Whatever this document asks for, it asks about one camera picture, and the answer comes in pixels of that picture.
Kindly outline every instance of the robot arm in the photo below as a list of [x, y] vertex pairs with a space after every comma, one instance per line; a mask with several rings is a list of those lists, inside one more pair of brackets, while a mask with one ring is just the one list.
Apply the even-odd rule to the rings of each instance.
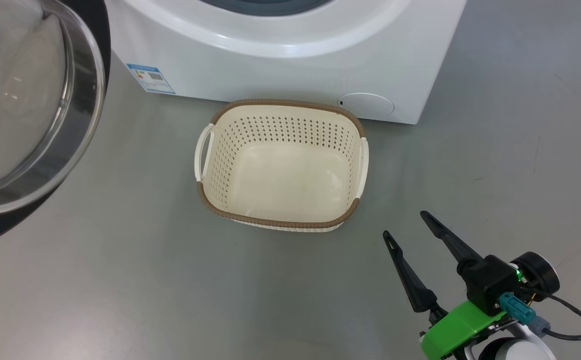
[[[481, 257], [444, 224], [427, 211], [421, 218], [435, 237], [441, 239], [457, 260], [457, 274], [466, 283], [465, 301], [448, 312], [437, 303], [404, 259], [391, 233], [384, 231], [386, 247], [393, 259], [412, 310], [429, 312], [430, 329], [421, 332], [421, 349], [429, 360], [454, 356], [458, 360], [556, 360], [540, 339], [550, 324], [529, 305], [542, 301], [560, 289], [560, 278], [549, 262], [534, 252], [526, 252], [504, 262], [494, 255]], [[499, 331], [510, 337], [490, 341], [478, 358], [476, 344]]]

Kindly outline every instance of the blue connector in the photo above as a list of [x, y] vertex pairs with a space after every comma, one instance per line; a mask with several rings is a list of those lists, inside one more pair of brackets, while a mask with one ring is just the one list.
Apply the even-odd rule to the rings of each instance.
[[524, 301], [518, 299], [512, 292], [504, 292], [499, 296], [499, 305], [503, 312], [508, 313], [513, 319], [517, 319], [522, 325], [528, 325], [537, 313]]

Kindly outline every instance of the brown rim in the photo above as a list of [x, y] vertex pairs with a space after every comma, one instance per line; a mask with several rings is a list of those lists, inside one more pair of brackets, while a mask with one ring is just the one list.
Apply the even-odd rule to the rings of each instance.
[[306, 102], [306, 101], [295, 101], [295, 100], [274, 100], [274, 99], [264, 99], [264, 98], [255, 98], [249, 100], [238, 100], [233, 101], [227, 104], [224, 109], [219, 110], [215, 116], [213, 116], [212, 120], [210, 121], [211, 124], [217, 125], [217, 121], [226, 114], [231, 109], [235, 109], [236, 107], [247, 107], [249, 105], [269, 105], [269, 106], [278, 106], [278, 107], [295, 107], [295, 108], [305, 108], [305, 109], [313, 109], [313, 110], [323, 110], [325, 112], [332, 112], [335, 114], [339, 114], [341, 116], [345, 116], [350, 120], [357, 131], [359, 132], [359, 137], [364, 138], [366, 137], [366, 132], [364, 131], [364, 127], [362, 127], [362, 123], [360, 120], [352, 114], [352, 112], [342, 109], [341, 107], [331, 106], [331, 105], [324, 105], [324, 104], [317, 104], [315, 102]]
[[257, 225], [264, 225], [264, 226], [276, 226], [279, 228], [298, 228], [298, 229], [325, 229], [325, 228], [332, 228], [333, 226], [339, 225], [346, 221], [346, 219], [350, 218], [355, 208], [357, 208], [357, 204], [359, 204], [360, 199], [355, 198], [350, 207], [344, 214], [339, 216], [338, 218], [331, 220], [331, 221], [324, 221], [324, 222], [295, 222], [295, 221], [277, 221], [274, 219], [263, 219], [263, 218], [253, 218], [251, 216], [244, 216], [233, 214], [233, 212], [228, 212], [224, 210], [220, 210], [215, 207], [211, 201], [206, 197], [204, 193], [204, 184], [201, 181], [197, 182], [197, 191], [199, 191], [199, 197], [201, 198], [201, 202], [206, 205], [206, 207], [211, 210], [211, 212], [219, 215], [220, 217], [224, 217], [226, 219], [236, 220], [236, 221], [243, 221], [244, 223], [251, 223]]
[[[226, 114], [231, 109], [235, 109], [236, 107], [245, 107], [249, 105], [269, 105], [269, 106], [281, 106], [281, 107], [297, 107], [297, 108], [305, 108], [305, 109], [314, 109], [314, 110], [323, 110], [326, 112], [332, 112], [339, 114], [341, 116], [345, 116], [350, 120], [357, 131], [359, 132], [359, 137], [363, 138], [366, 137], [366, 132], [364, 132], [364, 128], [362, 127], [362, 123], [357, 119], [357, 117], [346, 111], [345, 109], [341, 109], [340, 107], [331, 106], [331, 105], [324, 105], [324, 104], [316, 104], [313, 102], [304, 102], [304, 101], [293, 101], [293, 100], [266, 100], [266, 99], [252, 99], [252, 100], [238, 100], [233, 101], [227, 104], [224, 109], [220, 110], [215, 114], [215, 116], [210, 121], [211, 124], [216, 125], [217, 121]], [[239, 214], [233, 214], [233, 212], [228, 212], [224, 210], [220, 210], [215, 207], [211, 201], [206, 197], [206, 193], [204, 192], [204, 184], [201, 181], [197, 182], [197, 191], [199, 191], [199, 197], [201, 198], [201, 202], [206, 205], [206, 207], [211, 210], [211, 212], [219, 215], [220, 217], [224, 217], [227, 219], [241, 221], [244, 223], [262, 225], [262, 226], [274, 226], [278, 228], [296, 228], [296, 229], [325, 229], [325, 228], [332, 228], [336, 225], [339, 225], [346, 221], [346, 219], [350, 218], [355, 209], [357, 208], [357, 204], [359, 204], [360, 199], [355, 198], [350, 207], [344, 214], [339, 216], [336, 219], [331, 221], [323, 221], [323, 222], [296, 222], [296, 221], [277, 221], [272, 219], [263, 219], [263, 218], [254, 218], [251, 216], [244, 216]]]

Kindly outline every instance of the sticker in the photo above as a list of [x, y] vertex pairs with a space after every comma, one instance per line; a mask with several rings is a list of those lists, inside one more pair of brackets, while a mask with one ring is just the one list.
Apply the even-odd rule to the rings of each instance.
[[173, 88], [164, 78], [160, 69], [140, 64], [126, 64], [135, 79], [144, 87], [146, 91], [158, 92], [160, 94], [174, 94]]

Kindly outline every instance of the camera lens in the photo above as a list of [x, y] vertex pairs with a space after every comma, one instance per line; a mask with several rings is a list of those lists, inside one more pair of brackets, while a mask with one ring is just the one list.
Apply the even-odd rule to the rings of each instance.
[[[528, 287], [555, 294], [560, 289], [560, 277], [553, 266], [543, 256], [528, 251], [511, 261], [528, 280]], [[544, 300], [544, 296], [535, 296], [535, 301]]]

